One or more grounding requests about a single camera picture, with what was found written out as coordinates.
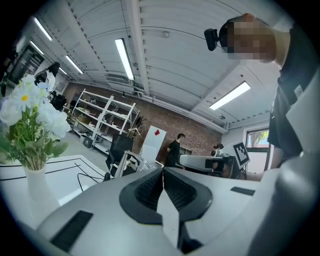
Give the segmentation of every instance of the person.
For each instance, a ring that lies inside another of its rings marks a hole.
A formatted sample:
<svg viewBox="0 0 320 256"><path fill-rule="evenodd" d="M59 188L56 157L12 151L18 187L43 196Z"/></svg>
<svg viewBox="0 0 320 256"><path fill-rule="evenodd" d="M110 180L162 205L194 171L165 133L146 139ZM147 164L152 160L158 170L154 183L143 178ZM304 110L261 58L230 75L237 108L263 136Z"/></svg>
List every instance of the person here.
<svg viewBox="0 0 320 256"><path fill-rule="evenodd" d="M45 86L43 87L43 89L46 89L48 93L52 92L55 87L56 75L58 73L59 68L60 68L60 63L55 62L48 68L37 73L35 75L35 80L34 80L35 85L39 87Z"/></svg>
<svg viewBox="0 0 320 256"><path fill-rule="evenodd" d="M186 136L183 133L179 133L178 137L175 141L171 142L170 146L166 149L167 155L165 158L165 165L166 167L175 167L176 162L179 157L180 153L180 142L185 138Z"/></svg>
<svg viewBox="0 0 320 256"><path fill-rule="evenodd" d="M211 156L215 157L219 150L222 150L224 148L224 145L221 143L218 143L217 145L213 146L214 150L211 151Z"/></svg>
<svg viewBox="0 0 320 256"><path fill-rule="evenodd" d="M229 19L220 29L218 40L233 58L275 63L280 69L278 88L270 110L268 142L274 145L271 168L303 151L286 114L307 88L319 67L319 57L302 29L294 24L289 32L269 27L251 14ZM260 181L263 173L250 174Z"/></svg>

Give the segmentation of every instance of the white desk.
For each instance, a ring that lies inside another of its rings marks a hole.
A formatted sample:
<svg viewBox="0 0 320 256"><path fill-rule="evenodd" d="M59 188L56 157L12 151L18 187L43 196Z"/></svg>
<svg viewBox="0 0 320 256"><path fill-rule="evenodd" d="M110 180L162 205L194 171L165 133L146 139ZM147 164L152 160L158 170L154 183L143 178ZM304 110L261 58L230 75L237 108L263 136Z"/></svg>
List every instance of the white desk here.
<svg viewBox="0 0 320 256"><path fill-rule="evenodd" d="M87 174L97 177L102 182L105 172L88 161L83 155L51 158L46 164L46 180L60 206L64 205L83 190L97 184ZM3 200L16 220L20 220L32 228L33 217L27 200L27 179L25 171L18 163L0 165L0 191Z"/></svg>

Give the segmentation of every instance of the flower bouquet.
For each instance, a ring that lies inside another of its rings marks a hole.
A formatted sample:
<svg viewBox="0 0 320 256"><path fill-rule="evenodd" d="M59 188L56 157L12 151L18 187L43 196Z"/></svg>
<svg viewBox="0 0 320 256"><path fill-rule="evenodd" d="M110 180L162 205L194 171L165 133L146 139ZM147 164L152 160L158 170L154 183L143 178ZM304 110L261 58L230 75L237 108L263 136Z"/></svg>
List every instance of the flower bouquet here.
<svg viewBox="0 0 320 256"><path fill-rule="evenodd" d="M47 184L46 162L66 150L68 144L59 139L70 131L67 114L52 106L42 89L46 87L36 86L35 77L28 74L0 102L0 163L21 163L35 225L59 207Z"/></svg>

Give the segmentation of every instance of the brick wall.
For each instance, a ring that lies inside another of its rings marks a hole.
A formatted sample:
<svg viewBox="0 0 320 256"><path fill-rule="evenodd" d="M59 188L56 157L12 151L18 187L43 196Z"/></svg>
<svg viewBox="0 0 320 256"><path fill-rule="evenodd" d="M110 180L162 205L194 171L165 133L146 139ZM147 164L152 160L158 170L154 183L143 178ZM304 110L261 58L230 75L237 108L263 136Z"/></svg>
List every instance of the brick wall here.
<svg viewBox="0 0 320 256"><path fill-rule="evenodd" d="M181 147L192 150L193 155L210 156L210 153L213 150L213 145L221 142L221 133L213 129L209 129L183 115L138 98L123 98L120 94L114 91L77 83L69 83L64 90L63 95L66 97L67 102L70 103L74 94L81 93L84 88L88 92L105 97L113 95L114 99L117 101L131 105L135 103L136 108L140 110L140 116L147 119L139 128L141 136L136 136L134 138L132 151L135 153L139 153L150 126L155 126L166 131L162 147L157 157L157 160L160 162L165 160L167 147L177 138L179 133L183 133L186 136L185 140L181 143Z"/></svg>

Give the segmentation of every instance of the white vase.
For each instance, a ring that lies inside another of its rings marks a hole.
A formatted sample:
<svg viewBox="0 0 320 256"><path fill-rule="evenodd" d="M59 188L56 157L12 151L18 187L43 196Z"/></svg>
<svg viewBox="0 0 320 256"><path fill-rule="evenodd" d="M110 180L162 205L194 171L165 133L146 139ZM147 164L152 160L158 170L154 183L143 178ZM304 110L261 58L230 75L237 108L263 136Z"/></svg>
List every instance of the white vase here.
<svg viewBox="0 0 320 256"><path fill-rule="evenodd" d="M27 181L27 197L33 217L34 227L60 207L46 180L46 164L40 170L30 170L23 166Z"/></svg>

